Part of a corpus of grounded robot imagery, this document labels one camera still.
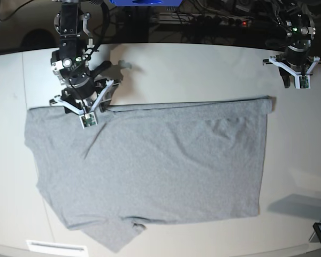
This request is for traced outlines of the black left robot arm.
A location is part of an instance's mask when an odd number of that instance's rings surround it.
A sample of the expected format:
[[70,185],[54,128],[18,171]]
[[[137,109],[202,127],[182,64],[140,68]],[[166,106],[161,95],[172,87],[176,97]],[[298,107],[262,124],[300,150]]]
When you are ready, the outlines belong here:
[[319,57],[310,57],[309,52],[316,34],[312,17],[305,14],[294,1],[272,1],[275,20],[286,32],[284,52],[269,58],[279,69],[284,87],[294,80],[296,89],[309,89],[310,76]]

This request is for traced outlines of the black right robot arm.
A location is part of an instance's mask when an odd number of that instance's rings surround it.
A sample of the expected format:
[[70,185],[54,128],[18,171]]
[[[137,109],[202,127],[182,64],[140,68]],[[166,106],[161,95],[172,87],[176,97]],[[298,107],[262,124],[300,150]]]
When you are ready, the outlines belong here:
[[95,41],[88,28],[91,14],[82,11],[81,4],[82,1],[61,1],[61,9],[54,19],[54,27],[59,34],[59,49],[52,52],[50,64],[64,89],[50,103],[62,103],[66,112],[86,115],[102,101],[100,93],[105,84],[97,77],[112,63],[103,61],[94,70],[89,68],[89,61],[93,53],[98,52],[106,28],[102,28]]

